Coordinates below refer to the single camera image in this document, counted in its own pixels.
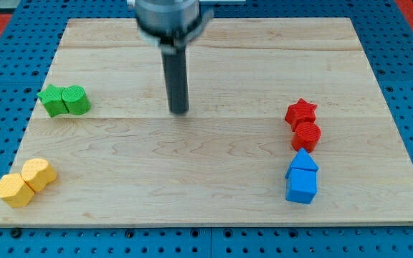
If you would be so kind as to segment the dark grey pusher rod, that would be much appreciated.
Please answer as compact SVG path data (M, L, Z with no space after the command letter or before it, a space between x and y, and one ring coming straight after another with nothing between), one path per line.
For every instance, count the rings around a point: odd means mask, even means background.
M162 55L163 72L169 111L182 115L189 110L189 91L186 71L186 49Z

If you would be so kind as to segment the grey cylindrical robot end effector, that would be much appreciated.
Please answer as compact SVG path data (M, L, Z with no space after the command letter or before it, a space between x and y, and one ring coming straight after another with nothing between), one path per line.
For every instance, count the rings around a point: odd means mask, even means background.
M203 33L214 11L201 11L199 0L127 0L138 32L163 54L177 54Z

